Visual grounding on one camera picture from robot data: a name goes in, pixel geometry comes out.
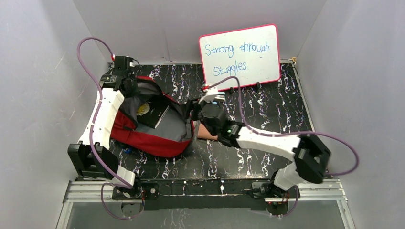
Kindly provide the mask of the red student backpack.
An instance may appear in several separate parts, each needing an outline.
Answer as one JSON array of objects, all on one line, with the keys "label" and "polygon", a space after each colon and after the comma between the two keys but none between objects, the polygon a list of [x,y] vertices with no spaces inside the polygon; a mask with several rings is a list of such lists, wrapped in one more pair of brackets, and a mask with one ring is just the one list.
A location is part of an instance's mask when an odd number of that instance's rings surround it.
[{"label": "red student backpack", "polygon": [[194,124],[185,106],[163,92],[150,77],[138,77],[137,84],[138,93],[120,106],[111,138],[158,157],[180,155],[194,135]]}]

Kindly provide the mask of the black hardcover book gold emblem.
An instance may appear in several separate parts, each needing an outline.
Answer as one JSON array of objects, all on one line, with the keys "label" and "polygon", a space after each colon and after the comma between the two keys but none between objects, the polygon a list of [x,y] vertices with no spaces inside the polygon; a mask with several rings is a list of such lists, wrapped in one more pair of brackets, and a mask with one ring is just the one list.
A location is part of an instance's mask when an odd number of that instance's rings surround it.
[{"label": "black hardcover book gold emblem", "polygon": [[170,103],[167,101],[150,100],[138,108],[137,121],[143,125],[156,129],[169,107]]}]

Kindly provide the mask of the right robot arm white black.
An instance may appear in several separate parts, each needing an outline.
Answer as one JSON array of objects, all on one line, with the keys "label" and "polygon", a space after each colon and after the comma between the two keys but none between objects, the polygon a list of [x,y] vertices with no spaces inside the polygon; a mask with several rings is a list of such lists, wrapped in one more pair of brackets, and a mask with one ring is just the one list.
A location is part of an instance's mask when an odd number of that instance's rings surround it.
[{"label": "right robot arm white black", "polygon": [[283,136],[274,132],[259,135],[258,130],[250,130],[247,125],[230,120],[216,103],[190,101],[188,110],[192,120],[200,121],[227,147],[261,150],[291,161],[272,175],[268,185],[272,196],[280,198],[291,187],[303,182],[323,182],[331,152],[316,135]]}]

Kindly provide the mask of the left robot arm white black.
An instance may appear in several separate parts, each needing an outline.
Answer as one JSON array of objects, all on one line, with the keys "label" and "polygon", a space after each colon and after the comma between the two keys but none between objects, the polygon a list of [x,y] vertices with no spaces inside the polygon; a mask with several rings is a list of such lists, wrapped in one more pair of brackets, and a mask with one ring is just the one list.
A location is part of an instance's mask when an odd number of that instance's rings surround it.
[{"label": "left robot arm white black", "polygon": [[98,92],[92,116],[85,131],[76,144],[70,144],[67,153],[79,175],[101,177],[111,180],[130,198],[138,198],[143,186],[135,181],[136,175],[118,163],[118,158],[110,152],[109,143],[114,120],[126,95],[137,90],[134,67],[137,63],[132,57],[111,56],[113,69],[98,81],[84,65],[79,63],[96,83]]}]

